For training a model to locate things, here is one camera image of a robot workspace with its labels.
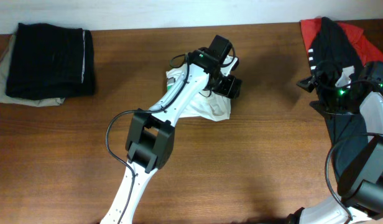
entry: wooden floor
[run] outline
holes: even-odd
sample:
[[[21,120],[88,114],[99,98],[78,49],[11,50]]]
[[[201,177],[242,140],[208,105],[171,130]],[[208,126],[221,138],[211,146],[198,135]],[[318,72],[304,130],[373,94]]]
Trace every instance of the wooden floor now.
[[[383,51],[383,20],[350,22]],[[182,118],[167,165],[150,181],[136,223],[231,223],[281,218],[330,193],[324,162],[330,140],[309,107],[314,93],[300,25],[93,32],[98,92],[58,107],[0,104],[0,223],[96,223],[108,211],[125,167],[104,146],[111,118],[153,105],[166,91],[169,59],[234,44],[243,80],[231,119]],[[0,35],[0,55],[9,36]],[[125,158],[131,117],[111,145]]]

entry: gray cloth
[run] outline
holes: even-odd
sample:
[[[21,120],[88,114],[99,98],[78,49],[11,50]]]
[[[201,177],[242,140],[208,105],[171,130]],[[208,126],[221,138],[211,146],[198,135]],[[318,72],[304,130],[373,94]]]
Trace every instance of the gray cloth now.
[[[11,64],[13,46],[15,44],[16,36],[12,35],[9,46],[3,53],[0,59],[0,103],[14,103],[27,106],[59,106],[65,99],[64,98],[50,98],[43,100],[25,100],[21,98],[12,98],[5,95],[6,80],[9,75],[9,66]]]

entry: crumpled white cloth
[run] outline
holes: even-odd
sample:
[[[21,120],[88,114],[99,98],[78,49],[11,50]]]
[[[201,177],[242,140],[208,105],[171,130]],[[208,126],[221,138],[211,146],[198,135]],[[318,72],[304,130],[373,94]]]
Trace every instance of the crumpled white cloth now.
[[[26,100],[21,98],[12,98],[5,94],[6,80],[9,76],[9,67],[11,65],[12,51],[15,44],[16,36],[12,35],[9,46],[3,53],[0,59],[0,103],[14,103],[27,106],[59,106],[65,99],[64,98],[50,98],[43,100]]]
[[[172,86],[181,74],[182,68],[174,68],[167,72],[167,89]],[[201,91],[200,93],[204,96],[197,93],[189,105],[183,110],[180,115],[181,118],[201,116],[213,121],[229,119],[231,109],[229,98],[220,96],[214,92],[209,96],[209,91]]]

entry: wooden table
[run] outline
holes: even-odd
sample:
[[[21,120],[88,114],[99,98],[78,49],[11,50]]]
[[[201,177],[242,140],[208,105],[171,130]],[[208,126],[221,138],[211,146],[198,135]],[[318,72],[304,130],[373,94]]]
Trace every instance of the wooden table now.
[[[383,20],[354,21],[383,51]],[[231,119],[182,118],[165,167],[150,181],[137,223],[231,223],[286,217],[330,193],[324,161],[330,140],[309,107],[314,93],[300,25],[263,24],[93,32],[98,91],[58,107],[0,104],[0,223],[96,223],[108,211],[124,166],[104,146],[111,118],[153,105],[166,91],[173,56],[234,44],[243,80]],[[0,35],[0,55],[9,40]],[[111,133],[125,158],[131,116]]]

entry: folded shirt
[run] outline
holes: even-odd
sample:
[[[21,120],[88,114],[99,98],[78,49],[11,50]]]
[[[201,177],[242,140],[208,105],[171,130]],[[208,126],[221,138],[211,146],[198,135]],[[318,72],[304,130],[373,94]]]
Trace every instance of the folded shirt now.
[[[93,95],[90,31],[19,24],[6,95],[29,100]]]
[[[12,98],[5,94],[6,80],[9,76],[9,66],[11,64],[13,46],[16,40],[16,36],[12,35],[9,46],[3,53],[0,59],[0,103],[13,103],[18,105],[27,106],[59,106],[65,99],[64,98],[49,98],[44,100],[26,100],[21,98]]]

